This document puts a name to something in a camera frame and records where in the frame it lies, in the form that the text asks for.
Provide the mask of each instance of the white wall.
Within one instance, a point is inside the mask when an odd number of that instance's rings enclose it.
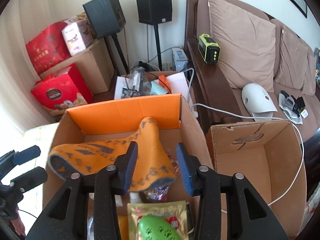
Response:
[[[83,12],[82,4],[89,0],[49,0],[50,10],[54,13],[55,21]],[[304,39],[314,49],[320,46],[320,27],[308,10],[308,18],[298,10],[290,0],[241,0],[282,21],[298,36]],[[127,24],[125,26],[128,42],[129,61],[132,64],[137,59],[147,60],[147,31],[146,25],[139,23],[136,0],[120,0]],[[186,0],[172,0],[172,22],[159,25],[161,50],[172,46],[183,45],[185,30]],[[125,51],[123,32],[118,34],[120,44]],[[153,27],[149,26],[150,58],[156,55],[156,45]],[[122,67],[115,52],[117,62]],[[169,62],[170,52],[162,56],[163,62]]]

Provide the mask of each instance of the metal pivot screw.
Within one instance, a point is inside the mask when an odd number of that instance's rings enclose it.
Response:
[[[207,172],[208,170],[209,170],[209,168],[207,166],[202,165],[199,167],[199,171]]]
[[[80,178],[80,173],[79,172],[75,172],[71,174],[71,179],[79,179]]]
[[[116,169],[116,166],[114,164],[110,164],[107,166],[107,171],[114,171]]]
[[[242,173],[236,173],[236,178],[237,179],[243,179],[244,178],[244,175]]]

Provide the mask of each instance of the white curtain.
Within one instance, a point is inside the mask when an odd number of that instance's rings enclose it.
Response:
[[[10,0],[0,15],[1,141],[53,122],[30,93],[40,79],[25,48],[27,42],[51,23],[47,0]]]

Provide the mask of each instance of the red gift bag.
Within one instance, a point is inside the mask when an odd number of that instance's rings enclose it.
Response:
[[[54,23],[26,44],[30,60],[38,74],[71,57],[62,36],[68,21]]]
[[[93,95],[75,64],[37,82],[31,94],[53,116],[92,102]]]

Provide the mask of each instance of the power outlet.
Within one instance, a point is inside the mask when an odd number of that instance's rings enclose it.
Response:
[[[162,71],[168,71],[168,64],[166,62],[162,62]]]
[[[163,62],[162,71],[173,71],[172,62]]]
[[[167,63],[167,70],[168,71],[173,71],[173,63],[172,62],[168,62]]]

